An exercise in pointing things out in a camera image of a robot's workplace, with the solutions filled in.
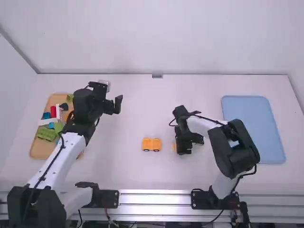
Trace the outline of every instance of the white table surface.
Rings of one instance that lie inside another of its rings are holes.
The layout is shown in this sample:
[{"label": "white table surface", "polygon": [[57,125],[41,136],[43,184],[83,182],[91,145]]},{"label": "white table surface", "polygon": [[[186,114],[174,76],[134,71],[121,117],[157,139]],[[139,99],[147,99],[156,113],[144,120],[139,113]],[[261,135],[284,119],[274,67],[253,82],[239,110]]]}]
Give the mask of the white table surface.
[{"label": "white table surface", "polygon": [[[111,81],[107,99],[123,94],[119,115],[103,115],[82,159],[75,161],[66,185],[98,182],[105,189],[190,190],[212,184],[219,170],[211,145],[197,147],[192,155],[172,151],[176,106],[199,110],[203,116],[222,119],[224,95],[262,95],[271,105],[286,154],[282,165],[258,165],[257,174],[244,178],[242,193],[302,194],[304,192],[304,116],[287,76],[241,75],[39,75],[21,117],[14,144],[0,173],[2,190],[23,184],[43,164],[29,150],[48,97],[73,92],[90,80]],[[143,137],[162,139],[161,152],[141,151]]]}]

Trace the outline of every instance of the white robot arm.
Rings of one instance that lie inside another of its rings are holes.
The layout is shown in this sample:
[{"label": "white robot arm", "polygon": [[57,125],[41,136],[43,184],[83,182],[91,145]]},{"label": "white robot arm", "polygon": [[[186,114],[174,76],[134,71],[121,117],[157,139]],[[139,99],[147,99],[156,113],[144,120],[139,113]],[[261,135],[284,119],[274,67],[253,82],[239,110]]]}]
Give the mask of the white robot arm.
[{"label": "white robot arm", "polygon": [[242,227],[247,228],[250,223],[247,204],[239,201],[235,188],[241,178],[256,173],[260,161],[259,152],[241,120],[219,121],[200,116],[199,113],[189,113],[183,105],[173,111],[177,122],[174,125],[177,154],[191,154],[192,144],[204,144],[205,137],[210,140],[220,170],[208,191],[191,191],[191,206],[193,209],[222,211],[239,209],[243,214]]},{"label": "white robot arm", "polygon": [[109,86],[106,81],[89,82],[74,92],[74,111],[59,134],[61,140],[56,148],[25,186],[15,186],[8,194],[12,227],[65,227],[66,219],[81,207],[103,208],[109,194],[118,199],[118,191],[100,190],[91,182],[79,182],[74,190],[61,195],[67,173],[88,145],[101,115],[120,113],[123,96],[116,97],[115,103],[107,100]]}]

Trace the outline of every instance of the toy car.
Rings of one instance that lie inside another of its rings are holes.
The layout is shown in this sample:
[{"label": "toy car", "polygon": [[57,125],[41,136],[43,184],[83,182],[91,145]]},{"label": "toy car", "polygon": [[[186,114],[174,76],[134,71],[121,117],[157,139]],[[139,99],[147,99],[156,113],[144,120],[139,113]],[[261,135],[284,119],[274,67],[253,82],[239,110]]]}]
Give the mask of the toy car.
[{"label": "toy car", "polygon": [[162,149],[161,143],[160,139],[144,138],[142,140],[142,150],[159,152]]},{"label": "toy car", "polygon": [[152,150],[152,142],[149,138],[144,138],[142,140],[142,150],[143,151],[150,151]]},{"label": "toy car", "polygon": [[152,148],[153,151],[159,152],[162,149],[162,141],[160,139],[153,139],[152,140]]}]

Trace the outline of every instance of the blue toy block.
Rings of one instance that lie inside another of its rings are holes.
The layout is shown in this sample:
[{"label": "blue toy block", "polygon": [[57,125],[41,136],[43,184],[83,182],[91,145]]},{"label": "blue toy block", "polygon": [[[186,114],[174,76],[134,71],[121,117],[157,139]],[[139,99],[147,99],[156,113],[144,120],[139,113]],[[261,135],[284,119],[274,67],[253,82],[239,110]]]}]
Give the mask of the blue toy block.
[{"label": "blue toy block", "polygon": [[55,128],[55,123],[51,122],[48,124],[49,129],[54,129]]},{"label": "blue toy block", "polygon": [[51,113],[50,112],[43,113],[42,120],[49,119],[49,118],[51,118]]}]

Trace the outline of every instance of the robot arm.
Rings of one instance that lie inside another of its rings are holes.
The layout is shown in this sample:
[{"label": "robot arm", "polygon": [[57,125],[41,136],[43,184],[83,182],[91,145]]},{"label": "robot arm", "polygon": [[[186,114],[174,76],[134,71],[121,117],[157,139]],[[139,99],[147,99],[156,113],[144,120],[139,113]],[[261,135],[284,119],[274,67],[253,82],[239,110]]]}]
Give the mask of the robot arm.
[{"label": "robot arm", "polygon": [[235,187],[238,176],[259,163],[260,155],[241,120],[219,121],[199,113],[189,113],[183,105],[174,109],[177,153],[191,154],[192,143],[204,144],[203,138],[208,138],[221,171],[212,189],[223,199]]},{"label": "robot arm", "polygon": [[98,184],[79,182],[73,191],[60,193],[72,164],[95,132],[95,122],[103,113],[120,113],[123,96],[116,97],[114,103],[106,99],[109,90],[109,82],[99,81],[74,92],[73,117],[67,120],[58,145],[25,186],[15,186],[8,194],[11,226],[65,227],[66,219],[81,207],[102,207]]}]

